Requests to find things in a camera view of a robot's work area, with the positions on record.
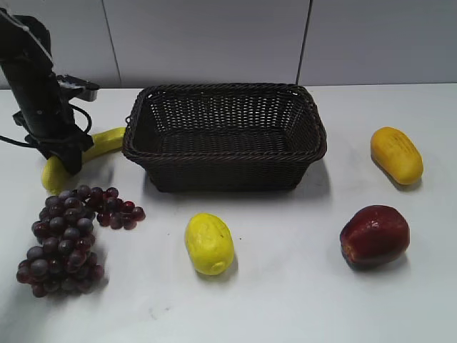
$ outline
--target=wicker basket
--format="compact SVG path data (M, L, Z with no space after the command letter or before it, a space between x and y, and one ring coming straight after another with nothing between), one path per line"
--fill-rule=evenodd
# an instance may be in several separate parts
M288 84L144 89L123 153L162 192L293 189L326 153L311 95Z

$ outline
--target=red apple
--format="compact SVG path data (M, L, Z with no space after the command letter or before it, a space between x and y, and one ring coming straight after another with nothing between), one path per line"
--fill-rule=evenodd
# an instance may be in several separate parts
M397 259L409 245L409 226L393 207L361 209L340 233L341 251L350 266L371 268Z

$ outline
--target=banana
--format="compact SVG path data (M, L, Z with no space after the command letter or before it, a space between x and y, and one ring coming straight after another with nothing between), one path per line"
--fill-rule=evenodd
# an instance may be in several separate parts
M100 134L94 134L92 136L94 145L83 153L83 164L107 152L120 149L125 131L125 127L118 127ZM60 159L52 156L43 168L41 183L49 193L56 195L64 189L65 183L70 178L71 175L65 170Z

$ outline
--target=white table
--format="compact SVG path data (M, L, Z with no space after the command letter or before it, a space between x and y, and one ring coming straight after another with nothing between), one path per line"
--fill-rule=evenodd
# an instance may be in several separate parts
M161 194L121 153L87 164L78 183L118 187L147 219L131 232L97 228L109 283L64 300L35 299L16 283L46 197L44 159L0 143L0 342L455 342L457 84L310 91L328 152L293 192ZM97 132L123 125L138 92L107 89L94 103L75 104ZM9 91L0 91L0 106L0 134L22 139ZM422 153L419 188L400 192L371 161L369 141L382 126L405 131ZM406 258L356 274L338 236L370 204L397 208L411 245ZM228 274L205 279L193 270L184 230L196 212L230 227L238 261Z

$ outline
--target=grape cluster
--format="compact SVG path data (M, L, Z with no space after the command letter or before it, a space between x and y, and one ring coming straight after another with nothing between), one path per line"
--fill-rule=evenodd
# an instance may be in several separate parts
M38 243L28 250L27 258L18 266L16 279L30 284L35 297L45 297L60 289L66 292L87 292L104 276L91 252L95 243L93 220L113 229L133 229L145 218L141 207L123 202L119 192L109 188L80 186L46 199L39 221L31 229Z
M105 192L99 187L91 190L86 206L98 212L97 221L101 227L111 227L114 230L132 230L136 223L144 220L146 215L141 207L136 207L133 202L123 202L118 198L119 192L110 187Z

